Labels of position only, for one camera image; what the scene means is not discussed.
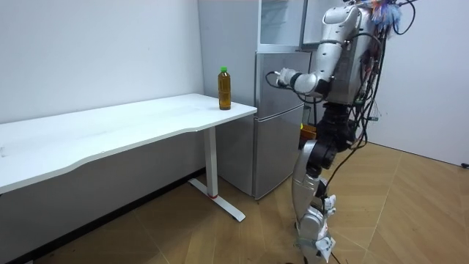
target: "white table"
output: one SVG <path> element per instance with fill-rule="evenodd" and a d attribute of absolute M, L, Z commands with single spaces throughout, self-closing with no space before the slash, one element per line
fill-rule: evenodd
<path fill-rule="evenodd" d="M 218 196 L 215 126 L 254 114 L 232 103 L 189 94 L 0 125 L 0 194 L 50 179 L 99 158 L 181 133 L 204 130 L 207 185 L 190 183 L 231 213 L 245 216 Z"/>

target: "freezer door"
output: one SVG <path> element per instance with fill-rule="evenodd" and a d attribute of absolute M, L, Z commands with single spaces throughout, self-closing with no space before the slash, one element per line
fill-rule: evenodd
<path fill-rule="evenodd" d="M 301 102 L 297 95 L 288 90 L 271 87 L 265 80 L 270 71 L 280 71 L 284 67 L 307 73 L 311 54 L 307 52 L 257 54 L 256 67 L 256 107 L 257 118 L 268 117 L 293 109 Z M 270 83 L 276 82 L 276 76 L 269 76 Z"/>
<path fill-rule="evenodd" d="M 260 199 L 293 172 L 298 156 L 303 106 L 256 121 L 254 197 Z"/>

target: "silver refrigerator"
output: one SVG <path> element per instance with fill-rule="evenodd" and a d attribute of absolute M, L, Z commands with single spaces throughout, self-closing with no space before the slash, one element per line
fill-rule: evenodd
<path fill-rule="evenodd" d="M 307 73 L 310 58 L 310 53 L 302 52 L 256 54 L 254 83 L 249 87 L 237 87 L 243 76 L 230 72 L 228 66 L 232 101 L 252 102 L 257 113 L 217 126 L 218 174 L 255 199 L 292 174 L 303 116 L 303 102 L 297 95 L 269 86 L 265 75 L 283 67 Z M 270 77 L 275 83 L 276 77 Z M 214 95 L 215 91 L 206 88 L 206 93 Z"/>

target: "bottle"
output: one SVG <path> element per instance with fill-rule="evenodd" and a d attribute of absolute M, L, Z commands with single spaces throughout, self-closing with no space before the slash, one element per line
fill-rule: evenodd
<path fill-rule="evenodd" d="M 218 74 L 218 99 L 220 101 L 220 110 L 230 110 L 232 107 L 232 85 L 226 67 L 220 68 L 221 73 Z"/>

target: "wooden floor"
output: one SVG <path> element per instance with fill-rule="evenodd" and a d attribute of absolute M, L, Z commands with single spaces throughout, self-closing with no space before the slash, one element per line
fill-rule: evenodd
<path fill-rule="evenodd" d="M 220 180 L 223 198 L 246 215 L 237 223 L 185 184 L 34 263 L 303 264 L 290 186 L 254 201 Z M 469 263 L 468 170 L 369 144 L 330 194 L 342 264 Z"/>

